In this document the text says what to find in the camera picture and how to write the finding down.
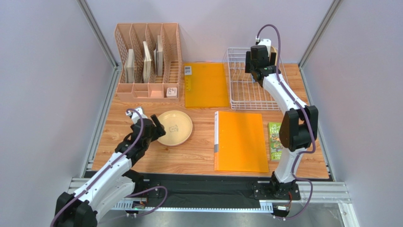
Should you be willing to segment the tan wooden plate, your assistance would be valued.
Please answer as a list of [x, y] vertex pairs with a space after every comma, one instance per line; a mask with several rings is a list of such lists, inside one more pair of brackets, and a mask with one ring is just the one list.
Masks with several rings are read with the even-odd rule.
[[273, 46], [270, 48], [270, 64], [275, 66], [278, 65], [278, 51]]

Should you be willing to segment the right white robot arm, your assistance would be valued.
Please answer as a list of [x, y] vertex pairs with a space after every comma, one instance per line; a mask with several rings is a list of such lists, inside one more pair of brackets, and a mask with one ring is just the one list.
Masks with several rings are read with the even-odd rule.
[[254, 45], [246, 53], [245, 72], [268, 91], [284, 114], [279, 138], [283, 152], [266, 191], [276, 199], [288, 199], [297, 189], [296, 170], [301, 157], [315, 147], [318, 109], [309, 106], [292, 91], [277, 66], [271, 64], [268, 47]]

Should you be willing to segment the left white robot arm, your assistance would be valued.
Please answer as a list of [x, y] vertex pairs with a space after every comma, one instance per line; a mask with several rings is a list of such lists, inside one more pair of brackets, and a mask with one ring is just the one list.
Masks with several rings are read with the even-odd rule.
[[128, 109], [132, 133], [118, 144], [107, 163], [73, 193], [62, 193], [56, 202], [52, 227], [96, 227], [102, 217], [120, 200], [143, 195], [136, 187], [142, 176], [131, 168], [145, 155], [150, 143], [165, 136], [165, 128], [156, 115], [147, 118], [137, 109]]

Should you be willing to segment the yellow beige plate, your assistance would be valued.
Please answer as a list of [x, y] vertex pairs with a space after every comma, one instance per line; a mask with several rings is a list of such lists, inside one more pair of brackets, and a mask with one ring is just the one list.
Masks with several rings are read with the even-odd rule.
[[167, 111], [158, 116], [166, 134], [157, 141], [165, 146], [178, 146], [186, 142], [192, 131], [193, 122], [189, 115], [181, 111]]

